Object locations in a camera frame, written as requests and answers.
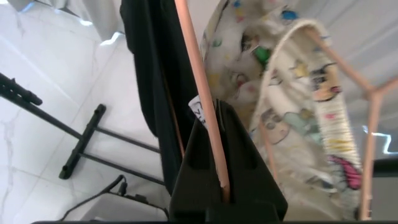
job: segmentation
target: white label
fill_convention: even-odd
[[[192,112],[199,119],[199,121],[207,129],[205,114],[203,112],[203,108],[201,107],[199,95],[194,97],[191,101],[189,101],[188,106],[191,108]]]

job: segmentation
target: white curtain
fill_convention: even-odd
[[[33,0],[8,0],[17,10],[22,11]],[[55,9],[71,12],[84,21],[90,21],[101,40],[109,40],[115,32],[124,32],[119,14],[121,0],[38,0]]]

